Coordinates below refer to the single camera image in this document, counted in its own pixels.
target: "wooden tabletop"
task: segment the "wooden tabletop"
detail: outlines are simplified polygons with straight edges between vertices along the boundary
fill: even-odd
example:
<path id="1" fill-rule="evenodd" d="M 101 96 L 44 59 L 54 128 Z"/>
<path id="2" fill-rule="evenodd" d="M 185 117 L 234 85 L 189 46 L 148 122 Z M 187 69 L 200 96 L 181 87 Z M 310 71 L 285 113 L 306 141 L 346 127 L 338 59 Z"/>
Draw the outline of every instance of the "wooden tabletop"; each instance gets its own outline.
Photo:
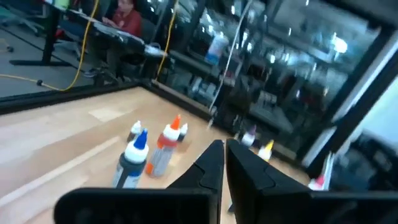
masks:
<path id="1" fill-rule="evenodd" d="M 52 208 L 64 193 L 79 187 L 110 187 L 131 126 L 148 129 L 149 155 L 164 126 L 180 114 L 188 134 L 166 174 L 144 174 L 138 187 L 165 188 L 184 173 L 214 139 L 229 136 L 206 130 L 207 123 L 143 88 L 71 101 L 0 117 L 0 223 L 52 221 Z M 271 164 L 306 183 L 307 178 L 273 159 Z M 231 202 L 224 177 L 221 222 Z"/>

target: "small bottle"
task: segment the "small bottle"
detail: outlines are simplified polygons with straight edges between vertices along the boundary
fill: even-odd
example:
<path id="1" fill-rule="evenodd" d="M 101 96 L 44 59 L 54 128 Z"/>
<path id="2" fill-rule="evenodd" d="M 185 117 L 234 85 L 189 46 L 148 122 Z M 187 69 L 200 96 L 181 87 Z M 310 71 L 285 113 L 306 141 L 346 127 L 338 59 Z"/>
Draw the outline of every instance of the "small bottle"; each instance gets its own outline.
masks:
<path id="1" fill-rule="evenodd" d="M 149 152 L 147 135 L 148 132 L 144 129 L 136 141 L 129 142 L 124 153 L 120 155 L 116 174 L 113 179 L 113 187 L 129 189 L 137 187 Z"/>
<path id="2" fill-rule="evenodd" d="M 182 142 L 185 138 L 185 135 L 187 134 L 188 131 L 188 124 L 184 124 L 181 128 L 180 128 L 180 136 L 178 137 L 177 141 L 178 142 Z"/>
<path id="3" fill-rule="evenodd" d="M 272 155 L 272 147 L 274 146 L 274 140 L 271 140 L 265 147 L 260 148 L 258 156 L 265 161 L 269 161 Z"/>
<path id="4" fill-rule="evenodd" d="M 130 130 L 129 136 L 127 137 L 127 143 L 131 142 L 131 141 L 135 141 L 139 135 L 139 133 L 141 133 L 141 121 L 137 121 Z"/>
<path id="5" fill-rule="evenodd" d="M 146 167 L 147 174 L 160 177 L 165 173 L 173 152 L 177 147 L 177 139 L 180 136 L 180 120 L 181 117 L 178 115 L 174 119 L 174 122 L 171 125 L 166 125 L 163 133 L 160 134 L 155 152 L 151 159 L 149 159 Z"/>
<path id="6" fill-rule="evenodd" d="M 241 143 L 244 146 L 251 147 L 254 140 L 256 140 L 256 125 L 254 125 L 248 132 L 244 133 Z"/>

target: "orange cap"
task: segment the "orange cap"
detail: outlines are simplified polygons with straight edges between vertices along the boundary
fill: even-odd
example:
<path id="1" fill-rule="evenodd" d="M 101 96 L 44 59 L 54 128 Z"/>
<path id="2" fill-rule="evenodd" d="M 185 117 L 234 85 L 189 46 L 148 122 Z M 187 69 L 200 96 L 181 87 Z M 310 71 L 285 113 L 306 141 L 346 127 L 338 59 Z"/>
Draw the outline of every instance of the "orange cap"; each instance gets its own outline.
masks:
<path id="1" fill-rule="evenodd" d="M 177 115 L 177 117 L 175 117 L 175 119 L 174 119 L 172 125 L 170 125 L 170 127 L 171 127 L 173 130 L 178 130 L 178 129 L 180 129 L 180 120 L 181 120 L 181 116 L 180 116 L 180 115 Z"/>

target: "person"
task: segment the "person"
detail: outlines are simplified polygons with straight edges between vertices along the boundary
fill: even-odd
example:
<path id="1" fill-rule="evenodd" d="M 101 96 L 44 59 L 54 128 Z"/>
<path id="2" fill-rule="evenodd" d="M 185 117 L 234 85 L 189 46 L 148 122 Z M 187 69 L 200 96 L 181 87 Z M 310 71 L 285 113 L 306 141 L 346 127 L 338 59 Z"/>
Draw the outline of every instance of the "person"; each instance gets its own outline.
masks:
<path id="1" fill-rule="evenodd" d="M 134 9 L 134 0 L 118 0 L 118 8 L 112 19 L 102 18 L 104 24 L 128 32 L 136 37 L 141 37 L 141 15 Z M 106 63 L 108 64 L 108 72 L 112 76 L 116 76 L 120 58 L 126 54 L 132 54 L 133 51 L 126 49 L 120 43 L 104 40 L 101 37 L 89 38 L 87 42 L 88 59 L 92 65 L 92 69 L 85 73 L 88 78 L 94 77 L 101 70 L 101 53 L 106 48 Z"/>

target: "floor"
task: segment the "floor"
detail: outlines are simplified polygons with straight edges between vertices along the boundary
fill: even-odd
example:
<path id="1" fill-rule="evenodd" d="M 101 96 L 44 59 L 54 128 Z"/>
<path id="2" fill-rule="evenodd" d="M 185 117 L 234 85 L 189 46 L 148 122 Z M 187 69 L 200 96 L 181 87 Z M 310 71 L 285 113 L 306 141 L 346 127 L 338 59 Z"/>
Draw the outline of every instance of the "floor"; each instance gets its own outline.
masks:
<path id="1" fill-rule="evenodd" d="M 131 125 L 149 130 L 150 153 L 176 114 L 189 130 L 162 178 L 144 174 L 139 187 L 164 188 L 184 173 L 214 139 L 207 123 L 168 101 L 134 88 L 0 117 L 0 223 L 52 223 L 57 199 L 78 187 L 110 187 Z M 308 178 L 277 159 L 271 164 L 306 184 Z M 224 177 L 221 223 L 231 202 Z"/>
<path id="2" fill-rule="evenodd" d="M 0 39 L 4 39 L 8 45 L 14 47 L 13 53 L 5 52 L 3 50 L 5 50 L 6 46 L 0 42 L 0 74 L 16 75 L 33 80 L 41 79 L 44 83 L 57 88 L 66 88 L 74 79 L 78 60 L 73 56 L 72 52 L 56 48 L 53 55 L 70 62 L 75 67 L 14 66 L 9 63 L 10 60 L 40 60 L 42 56 L 41 49 L 44 48 L 45 39 L 43 37 L 35 37 L 25 27 L 16 25 L 0 26 Z M 92 79 L 80 75 L 75 86 L 92 85 L 92 83 Z M 49 89 L 24 80 L 0 77 L 0 97 L 40 91 L 49 91 Z"/>

